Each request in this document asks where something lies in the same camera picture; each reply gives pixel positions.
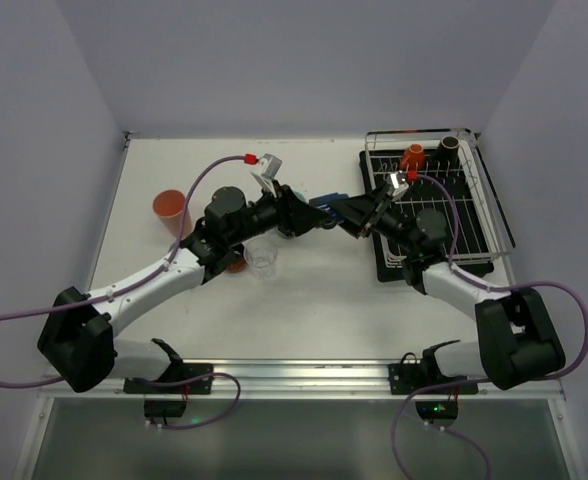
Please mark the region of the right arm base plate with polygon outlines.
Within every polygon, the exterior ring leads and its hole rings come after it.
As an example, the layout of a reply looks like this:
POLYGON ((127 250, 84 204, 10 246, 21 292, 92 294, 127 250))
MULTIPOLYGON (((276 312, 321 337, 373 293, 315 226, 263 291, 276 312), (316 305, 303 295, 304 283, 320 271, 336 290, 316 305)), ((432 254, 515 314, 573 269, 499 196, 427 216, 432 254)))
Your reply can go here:
POLYGON ((387 365, 390 393, 409 395, 427 388, 426 394, 476 395, 476 384, 463 384, 465 376, 448 377, 437 365, 434 349, 425 349, 421 357, 406 353, 399 361, 387 365))

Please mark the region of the blue cup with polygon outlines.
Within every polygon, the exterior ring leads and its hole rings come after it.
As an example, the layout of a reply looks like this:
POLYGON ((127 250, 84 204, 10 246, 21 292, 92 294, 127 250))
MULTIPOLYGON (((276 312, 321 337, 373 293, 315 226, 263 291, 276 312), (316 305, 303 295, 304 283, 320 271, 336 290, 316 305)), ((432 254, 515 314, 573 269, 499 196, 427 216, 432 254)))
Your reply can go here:
POLYGON ((324 230, 331 230, 343 222, 343 216, 331 206, 331 203, 348 199, 349 195, 346 193, 329 193, 317 196, 308 200, 308 204, 312 207, 325 211, 329 217, 319 225, 324 230))

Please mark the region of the orange cup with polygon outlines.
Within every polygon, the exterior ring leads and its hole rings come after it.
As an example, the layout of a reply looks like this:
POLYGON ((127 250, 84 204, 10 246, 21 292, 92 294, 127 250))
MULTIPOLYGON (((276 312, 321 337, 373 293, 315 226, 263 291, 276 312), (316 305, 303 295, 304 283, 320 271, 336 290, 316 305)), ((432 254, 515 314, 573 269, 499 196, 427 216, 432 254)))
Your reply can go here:
POLYGON ((427 154, 420 144, 411 144, 403 152, 400 162, 401 170, 421 170, 427 159, 427 154))

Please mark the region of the black cup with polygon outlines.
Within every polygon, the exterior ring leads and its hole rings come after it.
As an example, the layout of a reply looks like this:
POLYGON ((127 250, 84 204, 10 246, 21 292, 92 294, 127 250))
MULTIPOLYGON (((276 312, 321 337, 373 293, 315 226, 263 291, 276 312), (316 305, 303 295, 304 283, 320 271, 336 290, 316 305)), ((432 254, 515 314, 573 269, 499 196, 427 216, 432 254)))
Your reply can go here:
POLYGON ((451 163, 458 159, 459 139, 452 135, 441 138, 433 155, 437 163, 451 163))

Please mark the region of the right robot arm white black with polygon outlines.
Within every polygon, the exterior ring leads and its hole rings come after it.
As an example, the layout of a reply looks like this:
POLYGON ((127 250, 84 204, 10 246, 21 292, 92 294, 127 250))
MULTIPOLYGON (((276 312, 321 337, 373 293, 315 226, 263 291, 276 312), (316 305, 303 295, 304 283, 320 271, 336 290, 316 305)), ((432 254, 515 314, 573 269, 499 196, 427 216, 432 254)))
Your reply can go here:
POLYGON ((405 282, 474 321, 472 342, 450 340, 423 350, 399 375, 417 388, 485 378, 501 390, 560 371, 566 357, 543 301, 532 287, 502 290, 449 262, 444 255, 448 220, 423 209, 411 217, 381 194, 334 200, 341 227, 354 236, 375 233, 405 251, 405 282))

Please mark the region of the red glazed round cup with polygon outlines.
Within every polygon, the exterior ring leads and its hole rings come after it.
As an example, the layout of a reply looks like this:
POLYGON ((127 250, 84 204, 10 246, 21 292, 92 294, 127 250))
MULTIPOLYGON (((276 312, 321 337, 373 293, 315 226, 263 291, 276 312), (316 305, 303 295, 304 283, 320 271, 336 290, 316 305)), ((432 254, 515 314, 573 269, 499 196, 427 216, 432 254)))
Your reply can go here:
POLYGON ((247 267, 247 262, 244 258, 240 258, 230 263, 226 269, 228 273, 236 274, 242 272, 247 267))

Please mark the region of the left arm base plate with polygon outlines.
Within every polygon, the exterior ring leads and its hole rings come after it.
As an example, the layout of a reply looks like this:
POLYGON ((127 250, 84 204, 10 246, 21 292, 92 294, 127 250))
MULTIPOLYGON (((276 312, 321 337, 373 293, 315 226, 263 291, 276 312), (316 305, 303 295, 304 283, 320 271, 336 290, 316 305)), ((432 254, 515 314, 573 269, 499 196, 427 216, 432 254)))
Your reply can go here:
POLYGON ((169 386, 169 383, 193 379, 206 373, 212 373, 213 370, 214 366, 211 363, 176 364, 169 368, 168 373, 164 373, 158 379, 158 382, 162 383, 162 386, 152 386, 149 383, 126 379, 123 391, 126 394, 141 395, 209 395, 213 382, 212 377, 199 379, 193 383, 180 386, 169 386))

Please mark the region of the clear glass cup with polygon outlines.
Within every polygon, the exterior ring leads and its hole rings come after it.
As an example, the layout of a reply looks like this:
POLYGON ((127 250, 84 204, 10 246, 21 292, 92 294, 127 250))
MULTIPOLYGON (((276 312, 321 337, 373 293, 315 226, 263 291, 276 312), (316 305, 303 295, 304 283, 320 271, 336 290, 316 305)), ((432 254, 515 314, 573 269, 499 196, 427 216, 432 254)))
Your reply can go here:
POLYGON ((250 273, 258 279, 267 280, 276 274, 278 248, 269 239, 254 239, 244 246, 244 259, 250 273))

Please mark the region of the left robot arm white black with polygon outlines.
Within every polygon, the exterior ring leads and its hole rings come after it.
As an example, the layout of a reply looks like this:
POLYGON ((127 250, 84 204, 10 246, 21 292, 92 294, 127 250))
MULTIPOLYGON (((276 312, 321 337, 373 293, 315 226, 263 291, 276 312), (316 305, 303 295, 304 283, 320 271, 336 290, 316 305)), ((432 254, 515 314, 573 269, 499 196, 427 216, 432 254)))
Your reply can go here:
POLYGON ((236 261, 242 243, 273 229, 298 237, 329 218, 286 185, 256 202, 246 201, 236 187, 222 187, 177 250, 111 287, 61 292, 37 348, 77 393, 108 378, 153 385, 183 380, 183 361, 167 342, 124 340, 123 331, 165 301, 220 275, 236 261))

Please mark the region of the pink plastic cup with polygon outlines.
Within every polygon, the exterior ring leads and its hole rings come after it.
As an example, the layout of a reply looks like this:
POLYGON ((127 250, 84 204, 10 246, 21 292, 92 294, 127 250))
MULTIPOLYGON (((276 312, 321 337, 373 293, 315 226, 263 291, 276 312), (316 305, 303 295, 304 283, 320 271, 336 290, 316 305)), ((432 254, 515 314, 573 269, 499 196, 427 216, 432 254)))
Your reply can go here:
POLYGON ((189 210, 185 207, 185 195, 175 189, 160 192, 153 200, 152 208, 157 218, 173 235, 185 238, 192 230, 189 210))

